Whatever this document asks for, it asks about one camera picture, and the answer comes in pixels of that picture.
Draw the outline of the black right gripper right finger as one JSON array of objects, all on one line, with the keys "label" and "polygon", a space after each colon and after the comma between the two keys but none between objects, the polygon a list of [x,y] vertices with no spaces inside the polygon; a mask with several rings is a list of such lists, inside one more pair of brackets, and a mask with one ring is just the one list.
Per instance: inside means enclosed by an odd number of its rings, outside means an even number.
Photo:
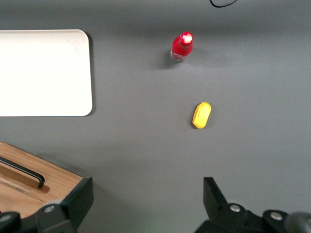
[{"label": "black right gripper right finger", "polygon": [[204,178],[203,203],[208,216],[197,233],[284,233],[288,214],[266,210],[258,216],[237,203],[229,203],[212,177]]}]

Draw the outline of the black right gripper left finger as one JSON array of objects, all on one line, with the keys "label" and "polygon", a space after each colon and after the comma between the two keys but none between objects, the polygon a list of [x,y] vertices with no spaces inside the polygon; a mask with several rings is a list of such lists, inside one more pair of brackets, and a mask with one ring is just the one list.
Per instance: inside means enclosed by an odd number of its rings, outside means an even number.
[{"label": "black right gripper left finger", "polygon": [[93,179],[82,178],[60,202],[45,204],[21,218],[19,212],[0,215],[2,233],[76,233],[94,203]]}]

